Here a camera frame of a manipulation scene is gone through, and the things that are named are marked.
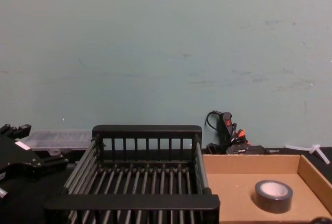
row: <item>black cable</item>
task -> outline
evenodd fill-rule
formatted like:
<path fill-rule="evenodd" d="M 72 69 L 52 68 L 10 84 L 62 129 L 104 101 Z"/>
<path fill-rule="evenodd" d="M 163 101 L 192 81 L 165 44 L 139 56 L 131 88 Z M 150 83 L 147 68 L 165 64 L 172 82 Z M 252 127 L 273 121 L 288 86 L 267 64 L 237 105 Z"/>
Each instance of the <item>black cable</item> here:
<path fill-rule="evenodd" d="M 206 119 L 205 119 L 205 125 L 208 124 L 209 127 L 211 127 L 213 130 L 218 131 L 218 129 L 217 129 L 216 127 L 214 127 L 214 126 L 212 126 L 212 125 L 210 124 L 210 122 L 209 122 L 209 116 L 210 116 L 210 115 L 217 115 L 217 116 L 221 117 L 222 114 L 223 114 L 222 112 L 220 112 L 220 111 L 216 111 L 216 110 L 209 112 L 209 113 L 207 114 L 207 116 L 206 116 Z"/>

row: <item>open cardboard box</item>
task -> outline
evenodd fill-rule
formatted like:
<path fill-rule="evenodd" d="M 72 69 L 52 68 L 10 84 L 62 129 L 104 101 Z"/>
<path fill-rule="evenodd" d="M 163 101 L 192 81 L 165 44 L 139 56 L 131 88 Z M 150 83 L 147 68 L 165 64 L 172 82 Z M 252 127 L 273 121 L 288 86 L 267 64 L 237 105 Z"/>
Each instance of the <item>open cardboard box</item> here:
<path fill-rule="evenodd" d="M 204 155 L 207 180 L 220 199 L 219 223 L 308 223 L 331 217 L 332 185 L 299 155 Z M 253 202 L 255 184 L 277 180 L 293 190 L 291 209 L 272 214 Z"/>

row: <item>white plastic piece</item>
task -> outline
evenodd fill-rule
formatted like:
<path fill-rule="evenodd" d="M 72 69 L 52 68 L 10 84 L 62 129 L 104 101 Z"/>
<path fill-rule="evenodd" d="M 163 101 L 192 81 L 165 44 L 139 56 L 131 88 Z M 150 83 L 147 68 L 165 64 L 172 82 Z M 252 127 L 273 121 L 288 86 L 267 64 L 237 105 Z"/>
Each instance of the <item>white plastic piece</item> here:
<path fill-rule="evenodd" d="M 30 147 L 28 145 L 22 143 L 21 141 L 17 141 L 17 142 L 15 142 L 15 144 L 18 145 L 18 146 L 20 146 L 24 150 L 30 150 Z"/>
<path fill-rule="evenodd" d="M 324 160 L 326 164 L 330 164 L 329 159 L 325 156 L 325 154 L 320 149 L 321 145 L 314 144 L 311 147 L 298 147 L 293 145 L 285 145 L 285 148 L 293 149 L 293 150 L 304 150 L 308 151 L 310 154 L 313 154 L 315 151 L 320 155 L 320 157 Z"/>

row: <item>metal rod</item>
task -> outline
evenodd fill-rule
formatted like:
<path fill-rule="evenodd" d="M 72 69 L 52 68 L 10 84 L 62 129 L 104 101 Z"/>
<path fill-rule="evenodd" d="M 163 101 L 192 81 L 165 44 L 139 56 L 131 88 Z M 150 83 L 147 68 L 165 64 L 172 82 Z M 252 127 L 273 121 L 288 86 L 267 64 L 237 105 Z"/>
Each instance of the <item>metal rod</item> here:
<path fill-rule="evenodd" d="M 141 194 L 145 194 L 145 189 L 146 189 L 146 182 L 147 182 L 147 171 L 145 171 L 144 173 L 144 178 L 143 178 L 143 185 L 142 185 L 142 191 Z M 139 210 L 139 212 L 137 213 L 137 219 L 136 219 L 136 224 L 140 224 L 141 223 L 141 217 L 142 217 L 142 211 Z"/>
<path fill-rule="evenodd" d="M 152 177 L 152 184 L 151 184 L 151 194 L 155 193 L 156 187 L 156 178 L 157 178 L 157 171 L 154 171 L 154 175 Z"/>
<path fill-rule="evenodd" d="M 160 194 L 164 194 L 165 171 L 161 172 Z M 158 211 L 158 224 L 162 224 L 162 210 Z"/>
<path fill-rule="evenodd" d="M 116 167 L 117 167 L 117 165 L 114 166 L 114 169 L 112 170 L 112 173 L 110 174 L 110 177 L 109 177 L 109 180 L 108 180 L 108 183 L 107 183 L 106 189 L 104 190 L 104 194 L 107 194 L 108 191 L 109 191 L 109 187 L 110 187 L 110 184 L 112 183 L 112 180 L 113 180 L 113 177 L 114 177 L 114 173 L 115 173 Z"/>
<path fill-rule="evenodd" d="M 79 172 L 79 176 L 77 176 L 77 178 L 69 188 L 68 191 L 69 194 L 73 193 L 74 191 L 77 191 L 77 188 L 82 186 L 82 184 L 86 181 L 87 174 L 91 172 L 91 168 L 93 167 L 95 162 L 96 162 L 96 157 L 94 157 L 92 161 L 90 161 L 90 163 L 87 163 L 87 166 L 84 165 L 84 167 L 82 167 L 81 169 L 82 171 Z"/>
<path fill-rule="evenodd" d="M 87 170 L 87 176 L 84 177 L 84 180 L 81 180 L 79 184 L 77 185 L 76 190 L 74 191 L 74 194 L 83 193 L 89 184 L 89 182 L 92 179 L 93 174 L 95 173 L 95 170 L 97 168 L 97 165 L 94 163 L 93 166 L 89 170 Z"/>
<path fill-rule="evenodd" d="M 198 160 L 197 166 L 199 168 L 200 176 L 202 178 L 202 184 L 203 184 L 202 188 L 207 188 L 207 187 L 209 187 L 209 184 L 208 184 L 208 179 L 206 177 L 206 172 L 205 172 L 205 168 L 204 168 L 201 146 L 198 142 L 196 142 L 196 153 L 197 153 L 197 160 Z"/>
<path fill-rule="evenodd" d="M 178 170 L 177 173 L 177 185 L 178 185 L 178 194 L 182 194 L 182 172 L 181 170 Z M 180 210 L 179 212 L 179 218 L 180 218 L 180 224 L 184 224 L 184 216 L 183 216 L 183 210 Z"/>
<path fill-rule="evenodd" d="M 123 176 L 123 171 L 120 171 L 118 180 L 116 181 L 116 184 L 115 184 L 115 189 L 114 189 L 113 194 L 116 194 L 118 192 L 122 176 Z M 106 214 L 105 214 L 105 217 L 104 217 L 104 220 L 103 220 L 103 224 L 107 224 L 108 223 L 109 215 L 110 215 L 110 210 L 107 210 Z"/>
<path fill-rule="evenodd" d="M 126 182 L 124 183 L 123 194 L 127 194 L 130 176 L 131 176 L 131 171 L 128 171 Z M 121 214 L 121 211 L 118 211 L 118 213 L 117 213 L 118 219 L 120 218 L 120 214 Z"/>
<path fill-rule="evenodd" d="M 74 168 L 73 172 L 71 173 L 71 175 L 69 176 L 68 180 L 66 181 L 66 183 L 64 185 L 65 188 L 69 188 L 70 185 L 72 184 L 72 182 L 73 182 L 74 178 L 77 176 L 77 173 L 79 172 L 80 168 L 85 163 L 86 158 L 91 153 L 91 151 L 94 149 L 94 144 L 95 144 L 95 141 L 92 141 L 90 143 L 90 146 L 88 147 L 88 149 L 84 152 L 83 156 L 79 160 L 78 164 L 75 166 L 75 168 Z"/>
<path fill-rule="evenodd" d="M 191 194 L 189 171 L 186 171 L 186 177 L 187 177 L 188 194 Z M 195 219 L 194 219 L 194 216 L 193 216 L 193 211 L 190 211 L 190 224 L 195 224 Z"/>
<path fill-rule="evenodd" d="M 154 170 L 154 174 L 152 176 L 151 194 L 155 194 L 155 192 L 156 192 L 156 179 L 157 179 L 157 171 Z M 147 223 L 153 224 L 153 212 L 152 211 L 148 212 Z"/>
<path fill-rule="evenodd" d="M 91 170 L 89 170 L 89 175 L 87 175 L 84 180 L 83 184 L 80 184 L 74 191 L 74 194 L 83 194 L 83 193 L 88 193 L 92 187 L 92 184 L 95 180 L 95 178 L 97 177 L 98 171 L 96 170 L 97 165 L 95 164 Z M 72 220 L 72 224 L 74 224 L 76 222 L 77 219 L 77 211 L 71 211 L 69 214 L 69 219 Z"/>
<path fill-rule="evenodd" d="M 90 166 L 92 163 L 91 163 L 91 160 L 93 160 L 93 157 L 94 157 L 94 152 L 92 152 L 86 162 L 82 165 L 81 169 L 79 170 L 79 172 L 77 173 L 77 176 L 75 177 L 73 183 L 69 186 L 69 192 L 72 192 L 74 190 L 74 188 L 76 187 L 76 185 L 78 184 L 78 182 L 81 181 L 81 178 L 83 176 L 83 174 L 86 172 L 87 170 L 87 167 Z"/>
<path fill-rule="evenodd" d="M 93 192 L 93 194 L 98 194 L 100 188 L 102 187 L 102 184 L 103 184 L 103 181 L 105 179 L 105 176 L 106 176 L 106 171 L 104 171 L 103 175 L 102 175 L 102 178 L 100 179 L 99 181 L 99 184 L 97 186 L 97 188 L 95 189 L 95 191 Z M 90 210 L 86 211 L 84 216 L 83 216 L 83 224 L 85 224 L 87 222 L 87 219 L 89 217 L 89 214 L 90 214 Z"/>
<path fill-rule="evenodd" d="M 173 169 L 170 169 L 170 194 L 173 194 Z M 173 224 L 173 215 L 174 212 L 171 210 L 170 212 L 170 224 Z"/>
<path fill-rule="evenodd" d="M 137 183 L 139 182 L 139 177 L 140 177 L 140 172 L 137 171 L 136 172 L 136 177 L 135 177 L 133 191 L 131 192 L 132 194 L 136 194 Z M 130 215 L 131 215 L 131 210 L 129 210 L 127 212 L 127 216 L 126 216 L 126 220 L 125 220 L 124 224 L 129 224 L 129 222 L 130 222 Z"/>

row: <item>white label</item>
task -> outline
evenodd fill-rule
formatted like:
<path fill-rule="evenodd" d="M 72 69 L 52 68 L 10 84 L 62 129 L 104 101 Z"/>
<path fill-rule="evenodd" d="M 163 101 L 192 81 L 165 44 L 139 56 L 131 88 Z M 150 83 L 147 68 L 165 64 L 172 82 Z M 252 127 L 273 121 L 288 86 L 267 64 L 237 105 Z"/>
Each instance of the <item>white label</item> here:
<path fill-rule="evenodd" d="M 18 146 L 20 146 L 24 150 L 30 150 L 30 147 L 28 145 L 22 143 L 21 141 L 17 141 L 17 142 L 15 142 L 15 144 L 18 145 Z"/>
<path fill-rule="evenodd" d="M 0 180 L 5 179 L 6 172 L 0 174 Z"/>

